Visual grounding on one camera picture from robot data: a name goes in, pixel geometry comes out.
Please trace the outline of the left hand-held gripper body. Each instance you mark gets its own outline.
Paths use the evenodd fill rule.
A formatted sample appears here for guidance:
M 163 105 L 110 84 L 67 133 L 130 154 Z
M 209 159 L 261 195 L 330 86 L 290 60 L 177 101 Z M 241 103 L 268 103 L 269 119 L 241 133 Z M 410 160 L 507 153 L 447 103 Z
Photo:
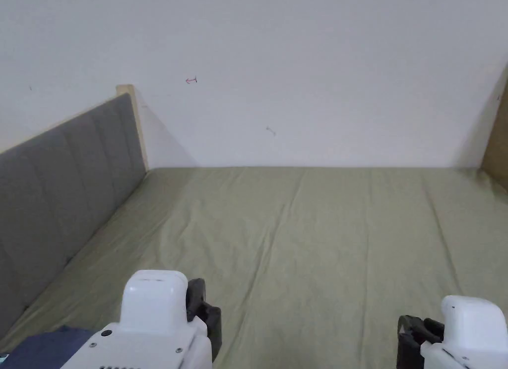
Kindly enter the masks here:
M 188 283 L 179 271 L 135 272 L 124 288 L 119 321 L 94 333 L 64 368 L 212 368 L 205 322 L 188 321 Z

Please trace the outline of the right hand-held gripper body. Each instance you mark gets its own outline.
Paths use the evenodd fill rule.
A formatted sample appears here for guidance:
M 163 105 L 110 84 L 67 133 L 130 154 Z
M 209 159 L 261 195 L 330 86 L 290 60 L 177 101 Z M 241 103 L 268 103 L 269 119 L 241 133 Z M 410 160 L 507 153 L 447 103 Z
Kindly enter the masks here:
M 491 301 L 466 296 L 442 300 L 444 338 L 424 342 L 425 369 L 506 369 L 508 331 L 505 315 Z

